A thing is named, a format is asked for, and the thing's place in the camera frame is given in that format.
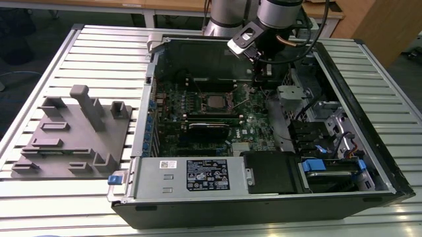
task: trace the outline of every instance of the black cable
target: black cable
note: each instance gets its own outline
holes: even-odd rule
[[[308,108],[316,103],[320,97],[321,97],[321,93],[317,96],[315,96],[308,102],[308,104],[301,108],[300,112],[295,116],[295,120],[299,119],[300,115],[304,114],[305,110],[308,110]]]
[[[206,13],[208,13],[208,9],[209,9],[209,3],[210,3],[210,0],[205,0],[205,1],[204,1],[204,19],[202,19],[202,28],[201,28],[201,31],[204,30],[204,26],[205,26]]]
[[[312,25],[309,23],[309,19],[305,16],[305,13],[304,13],[303,9],[301,9],[301,14],[303,14],[303,17],[304,17],[304,24],[307,26],[308,37],[307,37],[307,39],[305,39],[305,41],[303,43],[296,44],[296,48],[305,46],[309,43],[309,41],[311,41],[311,28],[312,28]]]
[[[305,55],[309,53],[309,51],[312,50],[315,44],[316,44],[316,41],[319,39],[319,36],[320,36],[320,33],[321,33],[321,30],[324,28],[324,24],[327,22],[327,17],[328,17],[328,6],[329,6],[329,0],[324,0],[324,10],[323,10],[323,17],[321,17],[321,23],[320,23],[320,28],[316,32],[316,35],[315,35],[315,39],[311,43],[311,45],[308,46],[307,50],[304,51],[303,54],[297,55],[295,58],[291,58],[291,59],[287,59],[287,60],[283,60],[283,61],[268,61],[268,60],[264,60],[264,59],[257,59],[257,61],[263,62],[263,63],[267,63],[267,64],[284,64],[284,63],[291,63],[291,62],[295,62],[297,61],[299,59],[304,58]]]
[[[279,138],[281,138],[281,139],[284,139],[284,140],[287,140],[287,141],[291,141],[291,142],[295,141],[295,140],[292,140],[292,139],[288,139],[288,138],[280,136],[280,135],[275,132],[273,128],[272,128],[272,127],[269,127],[269,128],[271,128],[272,134],[275,134]]]
[[[349,131],[345,131],[341,133],[339,139],[337,139],[337,143],[335,145],[335,148],[333,148],[333,151],[332,151],[332,155],[331,155],[331,159],[335,159],[336,158],[336,153],[337,153],[337,149],[340,148],[340,145],[341,145],[341,140],[344,138],[344,136],[351,133]]]

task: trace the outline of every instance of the aluminum extrusion table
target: aluminum extrusion table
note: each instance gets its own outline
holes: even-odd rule
[[[0,236],[422,236],[422,116],[365,46],[348,39],[320,42],[416,192],[403,203],[336,221],[137,231],[109,207],[106,180],[13,179],[11,164],[44,113],[37,106],[45,96],[76,103],[68,97],[73,84],[85,84],[102,105],[122,100],[134,108],[120,163],[128,168],[150,33],[200,34],[88,25],[68,34],[0,143]],[[114,194],[122,190],[118,186]]]

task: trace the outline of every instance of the table leg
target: table leg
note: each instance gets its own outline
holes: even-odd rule
[[[315,18],[315,21],[316,21],[317,24],[321,23],[321,19],[320,18]],[[339,19],[333,19],[333,18],[327,19],[323,31],[320,33],[320,37],[321,38],[329,38],[331,37],[331,34],[332,34],[333,30],[335,30],[337,22],[339,22]]]
[[[153,9],[142,10],[144,18],[145,18],[145,27],[154,28],[156,27],[156,14]]]

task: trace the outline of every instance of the blue latch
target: blue latch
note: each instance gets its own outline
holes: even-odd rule
[[[359,165],[360,170],[367,169],[367,165],[364,164],[363,160],[357,160],[357,165]]]
[[[110,175],[108,176],[108,185],[121,185],[122,183],[122,176],[120,175]]]
[[[323,171],[325,170],[323,161],[320,159],[307,159],[301,162],[303,171]]]

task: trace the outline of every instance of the white label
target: white label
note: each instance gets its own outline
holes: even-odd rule
[[[160,169],[174,169],[177,168],[177,161],[174,160],[161,160],[158,162]]]
[[[138,4],[121,4],[122,6],[130,6],[130,7],[141,7]]]

